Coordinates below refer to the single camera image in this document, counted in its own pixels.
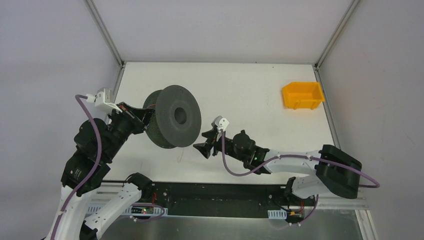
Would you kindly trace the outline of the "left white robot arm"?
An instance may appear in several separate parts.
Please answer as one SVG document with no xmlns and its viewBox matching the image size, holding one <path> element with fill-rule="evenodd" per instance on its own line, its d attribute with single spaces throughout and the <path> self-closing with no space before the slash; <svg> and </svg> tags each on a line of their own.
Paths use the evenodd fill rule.
<svg viewBox="0 0 424 240">
<path fill-rule="evenodd" d="M 76 152 L 66 162 L 61 177 L 61 197 L 48 240 L 99 240 L 112 223 L 137 200 L 152 198 L 151 180 L 140 174 L 129 176 L 121 192 L 100 210 L 86 216 L 89 205 L 109 172 L 109 164 L 130 135 L 143 133 L 155 111 L 134 108 L 124 102 L 109 115 L 111 123 L 94 118 L 77 100 L 88 120 L 74 137 Z"/>
</svg>

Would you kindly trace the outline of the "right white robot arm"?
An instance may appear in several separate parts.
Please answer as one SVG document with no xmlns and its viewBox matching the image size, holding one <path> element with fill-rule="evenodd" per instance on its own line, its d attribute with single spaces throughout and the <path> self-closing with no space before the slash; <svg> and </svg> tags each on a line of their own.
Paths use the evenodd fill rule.
<svg viewBox="0 0 424 240">
<path fill-rule="evenodd" d="M 222 154 L 243 163 L 249 174 L 294 173 L 286 183 L 284 200 L 296 205 L 310 196 L 332 193 L 345 199 L 358 196 L 362 163 L 341 149 L 325 144 L 310 152 L 282 152 L 260 147 L 244 130 L 228 138 L 217 129 L 201 134 L 203 143 L 194 144 L 205 158 Z"/>
</svg>

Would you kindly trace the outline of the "black cable spool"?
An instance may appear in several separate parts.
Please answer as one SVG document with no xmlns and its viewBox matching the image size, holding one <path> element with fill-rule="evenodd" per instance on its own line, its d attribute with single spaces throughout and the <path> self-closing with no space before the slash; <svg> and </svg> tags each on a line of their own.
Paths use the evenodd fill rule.
<svg viewBox="0 0 424 240">
<path fill-rule="evenodd" d="M 202 126 L 200 107 L 185 87 L 170 85 L 156 90 L 146 98 L 143 107 L 154 110 L 145 132 L 158 147 L 185 148 L 198 138 Z"/>
</svg>

